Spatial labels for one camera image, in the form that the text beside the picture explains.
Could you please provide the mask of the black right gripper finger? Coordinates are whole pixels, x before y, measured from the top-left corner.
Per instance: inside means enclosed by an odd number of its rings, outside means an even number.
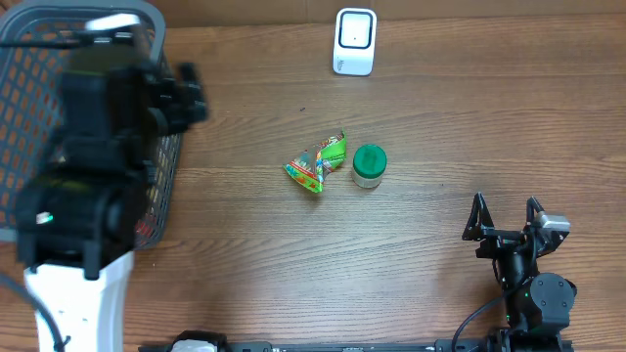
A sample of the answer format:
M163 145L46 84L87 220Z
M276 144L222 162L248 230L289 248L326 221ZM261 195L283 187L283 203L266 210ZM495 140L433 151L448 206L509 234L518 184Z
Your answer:
M539 228L540 219L545 214L545 210L536 197L530 197L526 202L526 226Z
M463 241L482 241L493 235L494 223L482 192L474 195L468 223L462 234Z

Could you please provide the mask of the white barcode scanner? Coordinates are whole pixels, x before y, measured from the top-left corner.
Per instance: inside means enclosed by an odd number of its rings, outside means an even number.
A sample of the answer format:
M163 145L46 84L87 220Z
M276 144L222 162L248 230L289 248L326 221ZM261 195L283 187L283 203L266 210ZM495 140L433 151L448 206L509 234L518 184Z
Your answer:
M378 17L371 9L343 8L335 19L333 71L368 76L374 65Z

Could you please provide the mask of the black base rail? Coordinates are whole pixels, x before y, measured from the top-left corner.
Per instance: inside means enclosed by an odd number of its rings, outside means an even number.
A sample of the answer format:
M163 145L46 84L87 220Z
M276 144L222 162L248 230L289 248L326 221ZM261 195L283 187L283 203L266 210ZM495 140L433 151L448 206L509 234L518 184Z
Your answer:
M139 352L218 351L218 352L574 352L569 340L550 341L547 338L512 336L505 342L498 334L482 338L459 339L452 347L451 339L436 339L431 343L309 343L272 344L268 341L233 342L223 333L185 330L173 342L143 345Z

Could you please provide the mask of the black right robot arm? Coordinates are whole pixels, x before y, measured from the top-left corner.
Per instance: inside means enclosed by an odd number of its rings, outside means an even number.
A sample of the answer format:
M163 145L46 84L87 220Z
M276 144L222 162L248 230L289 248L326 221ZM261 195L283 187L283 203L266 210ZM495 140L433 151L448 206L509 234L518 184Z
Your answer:
M569 220L546 212L537 198L526 202L522 229L498 230L482 193L476 193L464 241L478 242L475 256L489 259L502 293L471 313L457 328L451 349L459 349L460 335L481 313L505 304L507 325L489 331L478 351L571 351L561 338L569 327L576 285L554 273L542 273L538 259L554 251L570 233Z

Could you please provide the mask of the green colourful candy bag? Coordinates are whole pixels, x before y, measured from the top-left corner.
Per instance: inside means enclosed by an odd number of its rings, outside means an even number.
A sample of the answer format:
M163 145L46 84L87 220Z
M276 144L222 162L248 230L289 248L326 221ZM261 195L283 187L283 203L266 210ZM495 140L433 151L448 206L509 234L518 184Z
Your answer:
M347 157L347 140L343 130L302 152L283 165L287 174L308 191L319 194L327 176L340 167Z

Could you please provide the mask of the green lid small jar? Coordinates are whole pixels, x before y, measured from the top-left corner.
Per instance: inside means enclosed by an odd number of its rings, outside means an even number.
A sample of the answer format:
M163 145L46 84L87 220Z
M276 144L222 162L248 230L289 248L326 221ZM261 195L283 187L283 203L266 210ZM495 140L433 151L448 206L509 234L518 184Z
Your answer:
M378 145L361 146L352 161L352 179L364 189L377 187L387 167L385 151Z

